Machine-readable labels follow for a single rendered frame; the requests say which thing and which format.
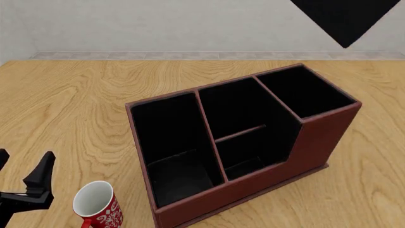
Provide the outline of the black diamond wall panel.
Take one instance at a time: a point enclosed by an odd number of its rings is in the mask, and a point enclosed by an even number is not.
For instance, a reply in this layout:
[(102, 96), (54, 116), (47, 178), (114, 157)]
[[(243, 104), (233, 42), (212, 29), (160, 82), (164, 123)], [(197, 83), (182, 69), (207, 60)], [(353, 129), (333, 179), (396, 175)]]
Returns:
[(400, 0), (290, 0), (341, 47), (348, 48)]

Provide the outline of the red mug with white pattern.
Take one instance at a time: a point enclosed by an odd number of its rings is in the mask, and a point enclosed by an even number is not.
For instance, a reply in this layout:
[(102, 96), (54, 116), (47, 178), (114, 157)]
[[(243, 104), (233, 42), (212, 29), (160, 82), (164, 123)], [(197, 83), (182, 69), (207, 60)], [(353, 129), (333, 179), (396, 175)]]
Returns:
[(82, 187), (73, 199), (73, 211), (83, 218), (81, 228), (120, 228), (123, 212), (112, 185), (103, 180)]

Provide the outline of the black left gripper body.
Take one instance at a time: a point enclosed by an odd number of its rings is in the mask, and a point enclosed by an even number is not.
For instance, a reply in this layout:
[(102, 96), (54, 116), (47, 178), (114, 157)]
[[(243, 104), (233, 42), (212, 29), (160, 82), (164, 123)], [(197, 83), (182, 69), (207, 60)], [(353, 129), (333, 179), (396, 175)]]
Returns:
[(5, 228), (15, 213), (47, 210), (53, 199), (54, 196), (50, 191), (28, 195), (0, 192), (0, 228)]

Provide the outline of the red-brown desk caddy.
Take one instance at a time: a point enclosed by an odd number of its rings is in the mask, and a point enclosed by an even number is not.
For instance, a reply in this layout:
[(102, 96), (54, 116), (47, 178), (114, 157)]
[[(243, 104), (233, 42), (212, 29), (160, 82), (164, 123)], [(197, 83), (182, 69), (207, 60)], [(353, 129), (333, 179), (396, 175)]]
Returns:
[(155, 228), (185, 228), (327, 167), (361, 102), (295, 64), (125, 107)]

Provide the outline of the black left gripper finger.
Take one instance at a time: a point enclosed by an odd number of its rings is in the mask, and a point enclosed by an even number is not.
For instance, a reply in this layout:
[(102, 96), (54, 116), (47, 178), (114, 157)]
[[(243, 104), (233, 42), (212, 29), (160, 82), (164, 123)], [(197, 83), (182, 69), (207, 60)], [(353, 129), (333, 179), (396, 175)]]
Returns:
[(41, 195), (51, 192), (51, 180), (56, 157), (52, 151), (47, 151), (33, 171), (23, 179), (27, 195)]
[(0, 149), (0, 170), (5, 166), (9, 159), (9, 154), (5, 149)]

